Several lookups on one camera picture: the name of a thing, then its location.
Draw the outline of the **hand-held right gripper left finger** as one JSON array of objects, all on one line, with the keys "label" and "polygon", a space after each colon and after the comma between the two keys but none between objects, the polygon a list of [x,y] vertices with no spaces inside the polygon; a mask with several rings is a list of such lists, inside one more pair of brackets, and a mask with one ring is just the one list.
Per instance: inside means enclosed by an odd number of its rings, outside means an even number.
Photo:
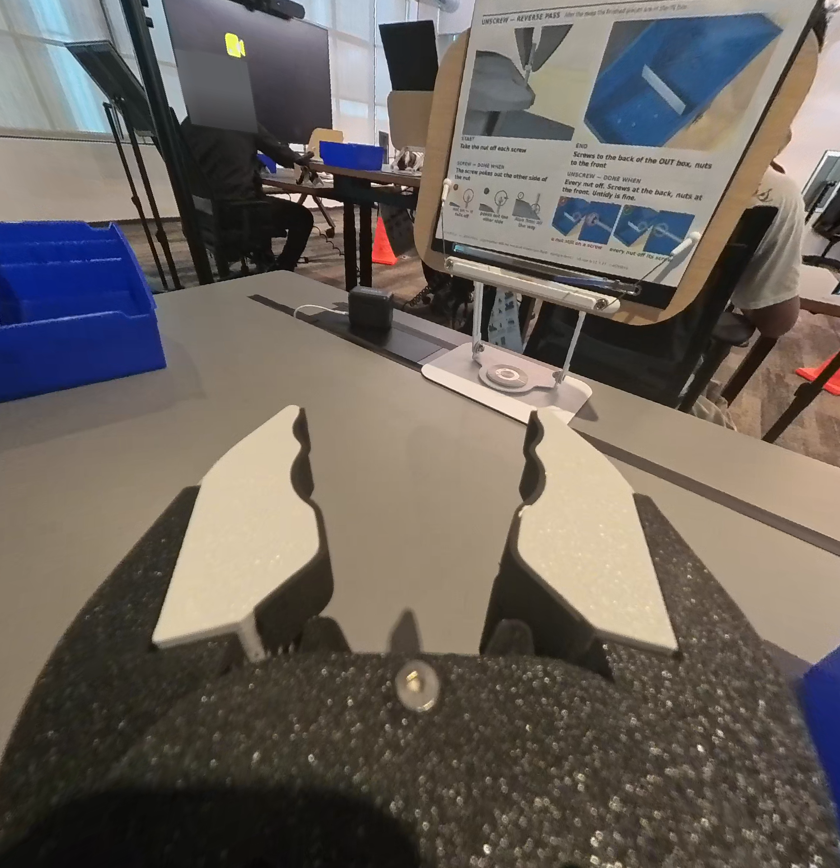
[{"label": "hand-held right gripper left finger", "polygon": [[334,592],[305,409],[285,406],[199,483],[154,627],[158,650],[234,638],[246,659],[291,645]]}]

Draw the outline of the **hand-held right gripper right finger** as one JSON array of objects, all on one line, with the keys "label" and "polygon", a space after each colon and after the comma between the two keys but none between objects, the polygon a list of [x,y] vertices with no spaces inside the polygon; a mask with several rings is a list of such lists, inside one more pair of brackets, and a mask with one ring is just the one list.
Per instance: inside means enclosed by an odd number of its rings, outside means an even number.
[{"label": "hand-held right gripper right finger", "polygon": [[483,656],[538,656],[610,676],[606,645],[679,647],[638,497],[570,427],[532,411],[516,509],[489,597]]}]

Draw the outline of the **blue plastic bin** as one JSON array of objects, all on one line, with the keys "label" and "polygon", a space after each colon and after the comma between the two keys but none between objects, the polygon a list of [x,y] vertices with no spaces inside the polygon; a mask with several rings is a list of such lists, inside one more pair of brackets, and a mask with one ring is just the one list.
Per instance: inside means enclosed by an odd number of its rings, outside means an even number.
[{"label": "blue plastic bin", "polygon": [[799,697],[840,830],[840,645],[802,676]]},{"label": "blue plastic bin", "polygon": [[154,295],[118,225],[0,222],[0,404],[165,366]]}]

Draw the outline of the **black office chair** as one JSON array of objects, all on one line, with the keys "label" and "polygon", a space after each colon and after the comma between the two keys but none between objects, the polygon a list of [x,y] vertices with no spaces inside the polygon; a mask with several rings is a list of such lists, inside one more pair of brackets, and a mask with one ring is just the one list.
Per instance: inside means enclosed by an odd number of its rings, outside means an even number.
[{"label": "black office chair", "polygon": [[206,173],[189,148],[173,109],[172,126],[178,136],[181,161],[194,206],[197,231],[218,279],[233,277],[232,265],[239,275],[251,273],[254,259],[272,243],[271,227],[263,222],[265,202],[259,199],[230,199],[216,193]]},{"label": "black office chair", "polygon": [[734,278],[744,275],[777,212],[768,205],[747,209],[703,289],[670,319],[634,326],[587,316],[570,372],[662,406],[679,407],[709,350],[712,332],[729,309]]}]

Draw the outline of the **white tablet stand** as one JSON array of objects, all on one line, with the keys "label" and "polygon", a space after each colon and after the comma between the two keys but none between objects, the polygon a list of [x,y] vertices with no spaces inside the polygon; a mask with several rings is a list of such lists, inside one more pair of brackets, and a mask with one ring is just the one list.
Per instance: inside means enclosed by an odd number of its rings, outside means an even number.
[{"label": "white tablet stand", "polygon": [[[526,424],[535,410],[552,407],[570,422],[591,397],[591,388],[570,375],[578,336],[587,315],[609,318],[620,309],[621,281],[573,271],[563,277],[536,277],[511,266],[449,255],[447,271],[470,278],[478,295],[471,340],[425,363],[426,380]],[[559,368],[540,363],[481,337],[482,293],[486,286],[508,290],[533,301],[577,311],[577,327],[566,362]]]}]

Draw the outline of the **printed paper sheet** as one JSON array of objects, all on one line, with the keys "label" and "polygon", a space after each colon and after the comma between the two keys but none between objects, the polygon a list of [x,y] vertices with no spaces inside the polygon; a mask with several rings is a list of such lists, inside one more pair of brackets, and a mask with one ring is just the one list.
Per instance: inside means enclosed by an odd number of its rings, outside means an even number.
[{"label": "printed paper sheet", "polygon": [[521,298],[518,294],[497,289],[488,320],[488,342],[507,349],[523,352],[523,338],[520,322]]}]

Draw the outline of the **black power adapter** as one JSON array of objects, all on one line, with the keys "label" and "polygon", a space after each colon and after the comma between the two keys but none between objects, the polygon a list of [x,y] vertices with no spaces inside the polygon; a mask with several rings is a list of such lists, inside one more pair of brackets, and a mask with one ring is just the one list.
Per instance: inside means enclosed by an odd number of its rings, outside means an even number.
[{"label": "black power adapter", "polygon": [[348,292],[347,305],[351,330],[383,333],[392,328],[392,291],[357,286]]}]

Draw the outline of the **black tripod stand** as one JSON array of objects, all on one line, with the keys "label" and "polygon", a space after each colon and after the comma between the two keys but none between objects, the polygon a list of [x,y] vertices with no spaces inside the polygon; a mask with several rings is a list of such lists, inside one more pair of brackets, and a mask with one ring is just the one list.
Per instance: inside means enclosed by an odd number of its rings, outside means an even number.
[{"label": "black tripod stand", "polygon": [[835,356],[835,361],[830,363],[824,369],[822,375],[816,377],[814,381],[807,381],[801,378],[802,383],[795,391],[791,403],[772,424],[772,426],[768,428],[766,433],[762,435],[761,440],[767,443],[774,443],[778,440],[783,432],[792,425],[794,420],[798,418],[818,396],[825,392],[823,390],[823,385],[826,384],[827,380],[831,378],[839,368],[840,354]]}]

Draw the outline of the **wooden office desk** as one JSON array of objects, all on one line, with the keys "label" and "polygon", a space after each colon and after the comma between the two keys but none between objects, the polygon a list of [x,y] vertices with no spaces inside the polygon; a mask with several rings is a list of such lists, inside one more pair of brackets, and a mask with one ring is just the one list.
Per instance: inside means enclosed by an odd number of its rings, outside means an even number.
[{"label": "wooden office desk", "polygon": [[839,279],[827,269],[803,265],[798,290],[801,310],[840,320],[840,294],[834,292],[838,285]]}]

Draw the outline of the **dark wooden desk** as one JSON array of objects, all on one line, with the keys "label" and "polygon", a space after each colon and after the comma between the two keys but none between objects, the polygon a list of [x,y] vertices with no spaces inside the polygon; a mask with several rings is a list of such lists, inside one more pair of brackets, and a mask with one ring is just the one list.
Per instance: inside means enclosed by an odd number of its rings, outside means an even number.
[{"label": "dark wooden desk", "polygon": [[417,206],[421,177],[409,173],[366,171],[339,168],[318,162],[311,169],[330,175],[331,182],[321,187],[288,180],[286,174],[263,173],[266,192],[306,194],[321,200],[340,202],[343,206],[343,270],[347,291],[356,286],[372,287],[373,210],[381,205],[414,211]]}]

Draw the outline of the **black vertical pole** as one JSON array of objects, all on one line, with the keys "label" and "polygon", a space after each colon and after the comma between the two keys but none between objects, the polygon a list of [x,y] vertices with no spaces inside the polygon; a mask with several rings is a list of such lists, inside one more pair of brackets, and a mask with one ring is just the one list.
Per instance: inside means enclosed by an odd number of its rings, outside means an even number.
[{"label": "black vertical pole", "polygon": [[192,258],[199,285],[210,285],[212,275],[208,255],[197,224],[196,211],[183,159],[183,139],[168,103],[160,66],[150,35],[150,27],[142,1],[121,1],[133,53],[141,71],[145,95],[154,121],[155,136],[165,162],[178,215]]}]

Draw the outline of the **instruction sign board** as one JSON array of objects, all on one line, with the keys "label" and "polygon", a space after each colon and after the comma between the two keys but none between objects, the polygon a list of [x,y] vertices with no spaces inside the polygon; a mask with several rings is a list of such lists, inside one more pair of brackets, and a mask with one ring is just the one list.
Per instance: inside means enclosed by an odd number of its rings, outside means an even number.
[{"label": "instruction sign board", "polygon": [[441,63],[426,264],[629,326],[709,284],[816,76],[824,2],[474,2]]}]

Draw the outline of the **tan rounded board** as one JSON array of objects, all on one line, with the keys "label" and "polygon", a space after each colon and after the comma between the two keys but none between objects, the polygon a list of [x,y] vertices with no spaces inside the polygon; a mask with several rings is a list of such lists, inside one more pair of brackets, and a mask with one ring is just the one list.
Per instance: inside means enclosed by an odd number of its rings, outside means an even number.
[{"label": "tan rounded board", "polygon": [[434,91],[393,90],[387,97],[389,133],[396,151],[424,149]]}]

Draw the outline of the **black computer monitor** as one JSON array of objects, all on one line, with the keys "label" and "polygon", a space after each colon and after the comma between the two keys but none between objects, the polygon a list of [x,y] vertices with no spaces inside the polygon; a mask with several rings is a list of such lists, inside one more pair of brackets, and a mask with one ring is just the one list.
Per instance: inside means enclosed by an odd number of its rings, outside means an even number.
[{"label": "black computer monitor", "polygon": [[433,92],[438,72],[434,23],[407,21],[378,29],[392,91]]},{"label": "black computer monitor", "polygon": [[328,31],[231,1],[164,1],[193,124],[306,144],[332,126]]}]

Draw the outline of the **black light panel on stand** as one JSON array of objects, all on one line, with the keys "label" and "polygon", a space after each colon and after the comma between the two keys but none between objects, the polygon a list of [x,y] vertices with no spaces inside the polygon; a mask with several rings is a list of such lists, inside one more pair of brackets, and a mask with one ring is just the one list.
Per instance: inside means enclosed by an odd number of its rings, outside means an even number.
[{"label": "black light panel on stand", "polygon": [[179,290],[182,285],[141,152],[145,137],[160,147],[143,85],[109,41],[64,46],[106,98],[102,107],[160,283],[166,292]]}]

